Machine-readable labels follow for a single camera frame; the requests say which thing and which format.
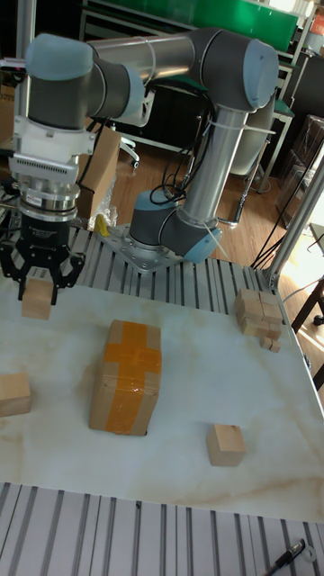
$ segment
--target marble pattern surface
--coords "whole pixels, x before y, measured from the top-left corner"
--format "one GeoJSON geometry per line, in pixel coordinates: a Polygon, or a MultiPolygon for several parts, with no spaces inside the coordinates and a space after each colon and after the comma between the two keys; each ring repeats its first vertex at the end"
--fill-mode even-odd
{"type": "Polygon", "coordinates": [[[0,419],[0,481],[267,517],[324,521],[324,427],[288,329],[272,354],[231,316],[77,286],[49,321],[21,318],[0,279],[0,373],[26,371],[31,413],[0,419]],[[162,383],[144,437],[90,430],[95,370],[113,319],[162,329],[162,383]],[[247,456],[211,467],[213,423],[247,456]]]}

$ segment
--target taped box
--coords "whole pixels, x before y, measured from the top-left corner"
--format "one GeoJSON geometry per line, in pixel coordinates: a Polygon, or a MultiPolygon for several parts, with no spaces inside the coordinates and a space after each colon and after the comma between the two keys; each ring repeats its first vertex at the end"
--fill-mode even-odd
{"type": "Polygon", "coordinates": [[[114,320],[94,383],[90,428],[145,436],[160,380],[160,328],[114,320]]]}
{"type": "Polygon", "coordinates": [[[90,162],[87,154],[82,154],[79,159],[80,195],[76,200],[79,218],[94,216],[100,202],[109,193],[116,174],[121,135],[106,126],[100,132],[99,126],[94,127],[96,146],[90,162]]]}

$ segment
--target black cable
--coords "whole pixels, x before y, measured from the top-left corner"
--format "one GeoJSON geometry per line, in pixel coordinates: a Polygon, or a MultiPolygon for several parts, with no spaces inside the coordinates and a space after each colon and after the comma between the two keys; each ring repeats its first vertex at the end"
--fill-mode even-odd
{"type": "Polygon", "coordinates": [[[273,236],[273,234],[274,234],[274,232],[275,232],[275,229],[276,229],[276,227],[278,226],[281,218],[283,217],[284,211],[286,210],[288,204],[291,202],[291,200],[293,199],[293,197],[295,196],[295,194],[298,192],[298,190],[299,190],[300,187],[302,186],[302,181],[303,181],[304,177],[307,175],[308,171],[311,170],[312,167],[313,167],[313,165],[315,164],[315,162],[316,162],[316,160],[317,160],[317,156],[318,156],[318,154],[316,154],[316,155],[314,156],[313,160],[306,166],[306,168],[305,168],[305,170],[304,170],[304,172],[303,172],[303,175],[302,175],[302,177],[301,177],[301,181],[295,186],[295,188],[294,188],[294,190],[293,190],[293,192],[292,192],[292,195],[289,197],[288,201],[286,202],[286,204],[284,205],[283,209],[281,210],[281,212],[280,212],[280,214],[279,214],[279,217],[278,217],[278,219],[277,219],[274,227],[272,228],[272,230],[271,230],[269,236],[267,237],[264,245],[262,246],[261,250],[259,251],[258,255],[256,256],[256,259],[255,259],[254,262],[251,264],[251,268],[255,268],[255,267],[257,266],[258,260],[260,259],[260,257],[263,256],[263,250],[264,250],[264,248],[266,247],[266,245],[267,245],[268,241],[270,240],[270,238],[273,236]]]}
{"type": "MultiPolygon", "coordinates": [[[[197,95],[197,96],[202,96],[208,103],[208,112],[211,116],[211,121],[215,122],[216,120],[216,112],[215,112],[215,108],[212,102],[212,99],[209,97],[208,93],[206,91],[204,91],[202,88],[199,88],[198,86],[192,86],[192,85],[188,85],[185,81],[181,81],[181,80],[174,80],[173,78],[170,78],[168,80],[154,80],[151,83],[149,83],[148,88],[150,88],[151,86],[157,87],[157,86],[161,86],[161,87],[177,87],[180,89],[185,90],[187,93],[189,94],[193,94],[193,95],[197,95]]],[[[179,200],[180,197],[184,198],[185,197],[185,189],[189,186],[189,184],[194,180],[195,176],[198,173],[198,170],[200,169],[203,160],[206,156],[206,152],[207,149],[210,145],[211,139],[212,139],[212,134],[213,134],[213,127],[210,125],[209,126],[209,132],[208,132],[208,137],[206,139],[206,143],[202,152],[202,157],[200,158],[199,162],[196,164],[196,166],[193,167],[193,172],[191,173],[190,177],[188,178],[188,180],[186,181],[184,186],[178,186],[176,184],[176,176],[179,172],[179,170],[181,169],[182,164],[185,161],[185,157],[182,159],[181,163],[179,164],[177,170],[175,171],[175,177],[174,177],[174,181],[173,184],[169,184],[168,186],[171,186],[174,190],[175,190],[175,194],[173,195],[172,198],[167,199],[167,201],[165,202],[156,202],[153,199],[153,193],[158,190],[159,188],[162,188],[162,190],[164,191],[165,194],[168,194],[168,190],[166,188],[166,183],[167,180],[169,179],[169,176],[167,176],[167,170],[169,169],[170,165],[172,164],[172,162],[175,161],[175,158],[177,156],[179,156],[180,154],[184,154],[185,152],[189,152],[191,149],[194,149],[198,144],[201,143],[203,136],[204,136],[203,132],[201,134],[201,136],[199,136],[198,138],[196,138],[191,144],[187,145],[186,147],[182,148],[179,152],[177,152],[175,155],[173,155],[171,157],[171,159],[169,160],[169,162],[166,165],[166,168],[164,170],[163,173],[163,177],[162,177],[162,183],[161,185],[157,186],[154,190],[152,190],[151,194],[150,194],[150,200],[152,201],[152,203],[154,204],[165,204],[165,203],[170,203],[170,202],[175,202],[176,200],[179,200]]]]}
{"type": "Polygon", "coordinates": [[[256,270],[257,267],[261,266],[261,264],[265,261],[265,259],[266,259],[269,255],[271,255],[271,253],[280,246],[280,244],[282,243],[283,239],[284,239],[284,234],[283,234],[283,236],[282,236],[279,240],[277,240],[270,248],[268,248],[268,249],[262,254],[262,256],[258,259],[256,265],[254,266],[254,270],[256,270]]]}
{"type": "Polygon", "coordinates": [[[308,246],[307,252],[310,252],[310,248],[311,248],[312,246],[315,246],[315,244],[319,244],[319,242],[322,240],[323,236],[324,236],[324,233],[321,234],[321,235],[319,236],[319,238],[318,238],[317,240],[315,240],[315,242],[312,242],[312,244],[310,244],[310,245],[308,246]]]}

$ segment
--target stack of wooden blocks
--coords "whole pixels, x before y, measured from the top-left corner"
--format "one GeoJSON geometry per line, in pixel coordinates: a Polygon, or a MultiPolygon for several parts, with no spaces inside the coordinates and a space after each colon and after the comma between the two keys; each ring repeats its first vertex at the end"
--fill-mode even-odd
{"type": "Polygon", "coordinates": [[[259,337],[262,348],[279,352],[283,315],[276,296],[241,288],[235,310],[243,334],[259,337]]]}

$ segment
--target wooden cube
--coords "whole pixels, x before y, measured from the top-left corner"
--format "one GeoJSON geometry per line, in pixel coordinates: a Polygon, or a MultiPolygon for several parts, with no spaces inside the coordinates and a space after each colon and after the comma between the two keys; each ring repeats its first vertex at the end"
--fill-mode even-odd
{"type": "Polygon", "coordinates": [[[278,340],[273,340],[273,343],[270,348],[271,352],[279,352],[280,348],[281,348],[280,342],[278,340]]]}
{"type": "Polygon", "coordinates": [[[246,336],[257,336],[261,338],[262,336],[268,335],[270,328],[268,322],[244,318],[241,324],[241,329],[243,334],[246,336]]]}
{"type": "Polygon", "coordinates": [[[280,324],[271,324],[270,323],[270,330],[268,333],[268,338],[270,338],[271,340],[279,340],[280,336],[281,336],[281,328],[280,328],[280,324]]]}
{"type": "Polygon", "coordinates": [[[248,288],[240,288],[238,295],[234,301],[235,310],[238,311],[242,301],[260,302],[259,293],[255,290],[248,290],[248,288]]]}
{"type": "Polygon", "coordinates": [[[261,302],[255,300],[243,300],[238,307],[238,324],[242,324],[244,318],[262,320],[264,314],[261,302]]]}
{"type": "Polygon", "coordinates": [[[278,298],[274,294],[270,294],[269,292],[260,292],[260,301],[263,304],[270,304],[272,306],[278,306],[278,298]]]}
{"type": "Polygon", "coordinates": [[[247,447],[239,426],[214,424],[207,436],[211,466],[239,466],[247,447]]]}
{"type": "Polygon", "coordinates": [[[27,374],[0,375],[0,417],[26,414],[31,410],[31,390],[27,374]]]}
{"type": "Polygon", "coordinates": [[[263,320],[265,322],[269,322],[271,324],[281,324],[283,321],[283,314],[279,308],[279,305],[276,304],[262,304],[263,308],[263,320]]]}
{"type": "Polygon", "coordinates": [[[270,350],[272,344],[273,344],[273,341],[271,338],[263,337],[260,339],[261,348],[266,348],[266,350],[270,350]]]}
{"type": "Polygon", "coordinates": [[[52,291],[52,282],[30,278],[22,297],[22,316],[36,320],[48,320],[52,291]]]}

